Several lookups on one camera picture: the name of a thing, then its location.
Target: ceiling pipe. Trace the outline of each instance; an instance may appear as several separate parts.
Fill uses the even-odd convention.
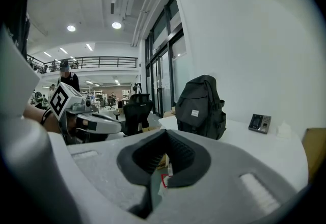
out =
[[[149,0],[144,0],[144,3],[143,3],[143,6],[142,6],[142,9],[140,11],[140,14],[138,16],[138,20],[137,20],[137,24],[136,24],[136,28],[134,29],[134,32],[133,32],[133,37],[132,37],[132,42],[131,42],[131,46],[134,47],[135,46],[135,40],[136,38],[139,36],[139,33],[140,33],[140,24],[141,24],[141,21],[143,20],[146,20],[147,18],[147,15],[149,13],[149,11],[147,11],[147,5],[148,5],[148,2]]]

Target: black office chair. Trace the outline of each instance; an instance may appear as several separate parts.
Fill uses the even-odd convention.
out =
[[[147,118],[153,108],[153,102],[129,103],[123,106],[123,112],[126,121],[121,122],[122,132],[125,135],[134,135],[142,131],[138,131],[138,125],[142,123],[143,128],[149,126]]]
[[[114,110],[114,108],[112,107],[112,106],[114,106],[114,99],[113,99],[112,96],[109,96],[109,97],[107,98],[107,103],[108,103],[108,105],[109,105],[109,108],[108,108],[107,110],[111,110],[111,109]]]
[[[149,94],[133,94],[129,99],[131,103],[144,103],[149,101]]]

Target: ceiling light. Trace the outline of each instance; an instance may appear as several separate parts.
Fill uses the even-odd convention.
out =
[[[63,51],[64,54],[68,54],[68,52],[65,51],[63,48],[60,48],[60,49]]]
[[[113,23],[112,23],[112,27],[113,27],[114,29],[118,30],[118,29],[121,28],[121,24],[118,23],[118,22],[113,22]]]
[[[72,25],[67,26],[67,30],[74,32],[76,30],[76,28]]]
[[[88,49],[89,49],[90,51],[93,51],[92,48],[91,48],[91,46],[90,46],[90,44],[86,44],[86,46],[88,47]]]

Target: floor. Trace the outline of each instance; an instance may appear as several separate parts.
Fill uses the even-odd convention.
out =
[[[104,115],[110,116],[113,119],[115,119],[116,116],[113,114],[113,112],[118,108],[118,106],[114,105],[112,107],[114,108],[114,110],[113,109],[108,110],[109,106],[107,106],[104,109],[101,109],[100,114],[104,114]],[[126,120],[125,115],[118,116],[118,119],[119,119],[119,121]],[[157,115],[155,115],[153,113],[149,113],[148,118],[147,118],[149,127],[160,127],[160,123],[158,122],[158,119],[160,119],[160,117],[158,117]],[[114,140],[114,139],[119,139],[119,138],[123,138],[122,132],[110,134],[106,140]]]

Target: person wearing black shirt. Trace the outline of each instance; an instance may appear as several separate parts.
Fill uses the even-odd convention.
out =
[[[71,73],[69,71],[69,62],[68,60],[62,60],[60,63],[60,74],[61,78],[58,80],[58,84],[60,82],[66,83],[69,86],[75,88],[76,91],[80,92],[79,90],[79,80],[78,76],[75,73]]]

